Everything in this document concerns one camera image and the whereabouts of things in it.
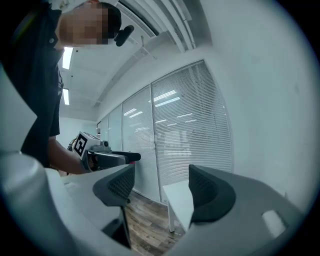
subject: fluorescent light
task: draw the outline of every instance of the fluorescent light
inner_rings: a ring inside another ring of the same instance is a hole
[[[136,111],[135,108],[129,110],[128,112],[125,112],[123,115],[124,115],[124,116],[127,116],[128,114],[130,114],[130,113],[132,113],[132,112],[134,112],[134,111]]]
[[[160,99],[162,99],[162,98],[168,97],[169,95],[172,95],[172,94],[175,94],[175,93],[176,93],[175,90],[169,91],[169,92],[167,92],[167,93],[165,93],[165,94],[162,94],[162,95],[160,95],[160,96],[158,96],[158,97],[155,97],[155,98],[153,99],[153,101],[156,102],[156,101],[158,101],[158,100],[160,100]]]
[[[160,106],[162,106],[162,105],[168,104],[168,103],[170,103],[170,102],[175,102],[175,101],[177,101],[177,100],[180,100],[180,97],[176,97],[176,98],[173,98],[173,99],[169,99],[169,100],[167,100],[167,101],[165,101],[165,102],[162,102],[162,103],[157,104],[157,105],[154,105],[154,106],[155,106],[155,107],[160,107]]]
[[[72,47],[64,47],[64,53],[63,53],[63,58],[62,58],[62,67],[66,70],[68,70],[70,68],[72,51],[73,51]]]
[[[133,115],[130,115],[129,117],[130,118],[133,118],[133,117],[135,117],[135,116],[137,116],[137,115],[140,115],[140,114],[142,114],[143,112],[142,111],[140,111],[140,112],[138,112],[138,113],[135,113],[135,114],[133,114]]]
[[[165,121],[167,121],[167,119],[156,121],[155,123],[157,124],[157,123],[161,123],[161,122],[165,122]]]
[[[142,128],[137,128],[137,129],[135,129],[136,131],[141,131],[141,130],[149,130],[149,128],[148,127],[142,127]]]
[[[177,116],[176,118],[182,118],[182,117],[186,117],[186,116],[190,116],[190,115],[192,115],[192,113],[190,113],[190,114],[183,114],[183,115],[179,115],[179,116]]]
[[[69,89],[63,88],[64,104],[69,105]]]

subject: person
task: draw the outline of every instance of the person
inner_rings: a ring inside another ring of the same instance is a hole
[[[64,87],[58,61],[64,47],[108,44],[120,32],[121,13],[105,2],[82,4],[66,13],[51,7],[42,2],[28,12],[10,38],[10,54],[1,62],[18,93],[37,115],[21,152],[44,167],[81,174],[85,170],[80,159],[56,140]]]

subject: white venetian blind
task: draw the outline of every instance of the white venetian blind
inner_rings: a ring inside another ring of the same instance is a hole
[[[109,113],[108,142],[112,151],[122,151],[121,113],[122,105],[117,106]]]
[[[151,84],[162,186],[188,180],[189,164],[230,172],[232,147],[225,107],[203,61]]]
[[[135,164],[133,189],[160,201],[152,119],[150,87],[142,89],[122,104],[122,150],[141,154]]]
[[[106,115],[100,122],[100,140],[108,140],[108,115]]]

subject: hand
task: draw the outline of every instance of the hand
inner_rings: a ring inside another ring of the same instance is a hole
[[[98,169],[98,157],[96,155],[91,155],[88,159],[89,168],[92,171],[96,171]]]

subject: wall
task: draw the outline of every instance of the wall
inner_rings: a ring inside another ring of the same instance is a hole
[[[212,45],[152,51],[110,90],[98,120],[161,76],[204,59],[224,98],[233,172],[263,181],[306,212],[319,182],[319,66],[302,34],[274,5],[200,1]]]
[[[64,147],[67,148],[69,143],[78,135],[78,133],[86,132],[92,135],[97,133],[97,122],[73,119],[66,117],[59,117],[60,134],[56,140]]]
[[[76,107],[72,104],[73,96],[69,94],[70,105],[65,105],[63,96],[60,101],[59,117],[96,121],[98,117],[98,109],[90,107],[89,104]]]

